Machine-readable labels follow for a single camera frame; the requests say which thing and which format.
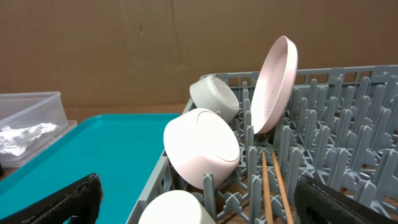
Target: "rack tine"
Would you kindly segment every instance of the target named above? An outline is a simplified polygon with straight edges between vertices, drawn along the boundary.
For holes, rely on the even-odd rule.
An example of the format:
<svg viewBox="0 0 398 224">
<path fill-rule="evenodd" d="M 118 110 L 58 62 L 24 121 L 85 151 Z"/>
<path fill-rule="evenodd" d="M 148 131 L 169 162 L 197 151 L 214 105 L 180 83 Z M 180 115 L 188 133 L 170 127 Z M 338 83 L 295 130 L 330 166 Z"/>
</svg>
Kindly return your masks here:
<svg viewBox="0 0 398 224">
<path fill-rule="evenodd" d="M 384 85 L 377 85 L 376 90 L 374 91 L 372 103 L 368 112 L 368 118 L 373 121 L 377 118 L 380 109 L 381 102 L 386 94 L 386 87 Z"/>
<path fill-rule="evenodd" d="M 271 208 L 271 194 L 269 192 L 268 168 L 266 153 L 262 152 L 262 188 L 264 191 L 264 210 L 266 211 L 267 224 L 273 223 L 272 208 Z"/>
<path fill-rule="evenodd" d="M 388 107 L 392 97 L 395 95 L 398 86 L 398 76 L 392 75 L 387 82 L 387 92 L 386 96 L 384 97 L 384 101 L 382 105 L 384 107 Z"/>
<path fill-rule="evenodd" d="M 344 109 L 340 118 L 340 129 L 337 130 L 335 148 L 345 147 L 347 134 L 349 130 L 349 123 L 353 113 L 350 110 Z"/>
<path fill-rule="evenodd" d="M 348 167 L 351 168 L 352 171 L 361 171 L 366 156 L 366 149 L 370 145 L 371 133 L 372 129 L 368 126 L 361 126 L 359 129 L 358 141 L 351 153 L 351 159 L 348 164 Z"/>
<path fill-rule="evenodd" d="M 344 107 L 343 109 L 351 109 L 351 106 L 353 104 L 353 99 L 354 99 L 354 93 L 355 93 L 355 87 L 349 86 L 347 87 L 346 91 L 346 101 L 344 102 Z"/>
<path fill-rule="evenodd" d="M 330 136 L 330 128 L 327 126 L 321 126 L 319 129 L 319 142 L 315 148 L 315 154 L 313 157 L 313 168 L 315 170 L 322 169 L 325 161 L 325 155 L 328 147 L 328 140 Z"/>
<path fill-rule="evenodd" d="M 337 148 L 326 186 L 336 191 L 340 190 L 347 161 L 348 152 L 342 148 Z"/>
<path fill-rule="evenodd" d="M 356 96 L 355 106 L 358 107 L 359 99 L 362 96 L 366 96 L 368 94 L 370 79 L 369 77 L 362 77 L 361 84 L 359 86 L 358 94 Z"/>
<path fill-rule="evenodd" d="M 290 149 L 290 128 L 288 126 L 283 127 L 282 138 L 280 141 L 279 148 L 279 165 L 280 169 L 282 169 L 282 175 L 286 174 L 287 170 L 287 160 L 289 158 L 289 149 Z"/>
<path fill-rule="evenodd" d="M 305 118 L 307 117 L 308 100 L 306 98 L 301 99 L 300 114 L 298 115 L 297 121 L 297 134 L 302 134 L 305 126 Z"/>
<path fill-rule="evenodd" d="M 317 120 L 321 120 L 323 116 L 323 106 L 325 104 L 326 88 L 322 87 L 319 91 L 319 97 L 317 100 Z"/>
<path fill-rule="evenodd" d="M 356 115 L 354 121 L 353 132 L 358 134 L 359 128 L 364 124 L 366 113 L 368 112 L 369 105 L 371 103 L 371 98 L 368 96 L 361 96 L 358 102 L 358 114 Z"/>
<path fill-rule="evenodd" d="M 311 85 L 310 85 L 310 98 L 308 101 L 308 108 L 310 110 L 314 109 L 314 103 L 315 103 L 315 92 L 317 90 L 317 83 L 318 80 L 313 79 L 311 80 Z"/>
<path fill-rule="evenodd" d="M 333 127 L 337 104 L 338 104 L 338 101 L 337 101 L 336 97 L 334 97 L 334 96 L 329 97 L 328 111 L 327 111 L 327 116 L 325 119 L 325 123 L 329 128 Z"/>
<path fill-rule="evenodd" d="M 340 102 L 340 95 L 341 95 L 341 89 L 343 88 L 343 79 L 342 78 L 338 78 L 336 85 L 335 85 L 335 89 L 333 91 L 333 96 L 336 97 L 337 99 L 337 105 Z"/>
<path fill-rule="evenodd" d="M 393 133 L 394 129 L 397 126 L 398 123 L 398 95 L 394 96 L 393 98 L 393 102 L 391 105 L 391 117 L 390 117 L 390 121 L 388 122 L 388 126 L 387 126 L 387 132 Z"/>
<path fill-rule="evenodd" d="M 365 180 L 360 180 L 356 187 L 353 200 L 370 208 L 375 196 L 376 186 L 372 183 L 366 182 Z"/>
<path fill-rule="evenodd" d="M 317 122 L 317 112 L 315 110 L 309 111 L 307 125 L 305 125 L 304 149 L 312 148 L 312 141 L 315 135 L 315 122 Z"/>
<path fill-rule="evenodd" d="M 282 176 L 280 174 L 278 160 L 276 158 L 275 151 L 272 152 L 272 162 L 274 163 L 274 169 L 275 169 L 275 174 L 276 174 L 276 177 L 278 180 L 280 196 L 282 197 L 282 203 L 284 204 L 287 224 L 294 224 L 292 212 L 290 211 L 289 202 L 287 201 L 284 180 L 282 179 Z"/>
<path fill-rule="evenodd" d="M 372 128 L 371 150 L 375 151 L 380 147 L 380 138 L 386 132 L 388 121 L 390 120 L 391 111 L 389 109 L 381 109 L 377 116 L 376 124 Z"/>
<path fill-rule="evenodd" d="M 293 100 L 292 100 L 292 108 L 290 109 L 290 119 L 292 121 L 296 121 L 296 117 L 298 116 L 299 112 L 299 104 L 300 104 L 300 90 L 297 88 L 293 89 Z"/>
</svg>

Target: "gray plastic rack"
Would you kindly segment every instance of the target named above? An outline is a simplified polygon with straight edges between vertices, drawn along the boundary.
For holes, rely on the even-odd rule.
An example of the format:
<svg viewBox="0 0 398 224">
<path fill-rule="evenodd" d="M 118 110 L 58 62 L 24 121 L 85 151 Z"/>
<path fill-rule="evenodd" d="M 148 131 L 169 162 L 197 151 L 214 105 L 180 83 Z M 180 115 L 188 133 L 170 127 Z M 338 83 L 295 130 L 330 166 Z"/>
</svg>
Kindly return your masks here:
<svg viewBox="0 0 398 224">
<path fill-rule="evenodd" d="M 307 174 L 335 190 L 353 191 L 347 197 L 389 218 L 387 211 L 398 214 L 398 208 L 384 201 L 385 196 L 398 200 L 398 65 L 297 71 L 302 84 L 294 86 L 276 127 L 262 136 L 254 136 L 250 112 L 259 72 L 212 75 L 224 80 L 238 97 L 241 110 L 230 127 L 242 155 L 238 168 L 220 188 L 213 189 L 212 174 L 203 174 L 203 194 L 192 193 L 214 220 L 235 212 L 247 223 L 266 223 L 261 214 L 261 153 L 266 153 L 271 165 L 270 189 L 278 194 L 272 150 L 278 154 L 290 204 L 294 205 L 298 176 Z M 183 113 L 194 108 L 189 100 Z M 244 175 L 247 184 L 242 181 Z M 221 193 L 232 183 L 246 193 Z M 137 223 L 153 198 L 173 189 L 186 190 L 187 183 L 164 153 L 127 222 Z M 220 213 L 216 212 L 216 195 L 224 200 Z M 244 213 L 242 205 L 247 199 L 250 209 Z M 273 214 L 285 221 L 279 194 L 271 196 L 271 204 Z"/>
</svg>

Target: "clear plastic container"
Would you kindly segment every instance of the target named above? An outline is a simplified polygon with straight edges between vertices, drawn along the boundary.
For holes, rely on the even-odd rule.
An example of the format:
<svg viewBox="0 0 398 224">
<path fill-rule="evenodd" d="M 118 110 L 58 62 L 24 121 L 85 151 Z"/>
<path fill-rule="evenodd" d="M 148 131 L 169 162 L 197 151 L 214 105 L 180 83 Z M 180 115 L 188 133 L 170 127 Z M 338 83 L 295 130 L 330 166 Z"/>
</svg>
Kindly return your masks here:
<svg viewBox="0 0 398 224">
<path fill-rule="evenodd" d="M 20 167 L 68 127 L 59 92 L 0 94 L 0 162 Z"/>
</svg>

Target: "white bowl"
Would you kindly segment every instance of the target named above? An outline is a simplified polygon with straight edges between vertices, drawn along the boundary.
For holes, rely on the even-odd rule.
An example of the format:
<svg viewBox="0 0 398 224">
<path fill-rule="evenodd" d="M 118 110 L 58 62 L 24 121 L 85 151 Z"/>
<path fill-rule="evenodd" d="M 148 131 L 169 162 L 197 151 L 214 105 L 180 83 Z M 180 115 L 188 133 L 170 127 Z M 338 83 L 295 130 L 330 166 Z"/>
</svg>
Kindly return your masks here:
<svg viewBox="0 0 398 224">
<path fill-rule="evenodd" d="M 155 198 L 145 208 L 138 224 L 215 224 L 191 193 L 172 190 Z"/>
<path fill-rule="evenodd" d="M 203 189 L 205 173 L 217 188 L 239 164 L 239 143 L 231 128 L 214 112 L 197 108 L 171 120 L 164 146 L 174 169 L 189 184 Z"/>
<path fill-rule="evenodd" d="M 282 116 L 293 90 L 297 58 L 296 46 L 285 36 L 270 49 L 251 103 L 254 134 L 271 130 Z"/>
<path fill-rule="evenodd" d="M 209 75 L 189 88 L 192 101 L 197 108 L 221 112 L 225 122 L 230 123 L 239 112 L 239 101 L 229 86 L 221 79 Z"/>
</svg>

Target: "pink plate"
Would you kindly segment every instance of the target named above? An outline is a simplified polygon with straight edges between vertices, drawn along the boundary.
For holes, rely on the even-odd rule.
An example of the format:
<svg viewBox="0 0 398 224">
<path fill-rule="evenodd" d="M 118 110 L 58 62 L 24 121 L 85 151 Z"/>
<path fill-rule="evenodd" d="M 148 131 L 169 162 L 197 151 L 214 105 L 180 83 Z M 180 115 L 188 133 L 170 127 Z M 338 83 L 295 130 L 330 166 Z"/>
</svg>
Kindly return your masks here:
<svg viewBox="0 0 398 224">
<path fill-rule="evenodd" d="M 297 48 L 286 36 L 270 49 L 251 103 L 254 133 L 266 133 L 278 122 L 292 93 L 297 72 Z"/>
</svg>

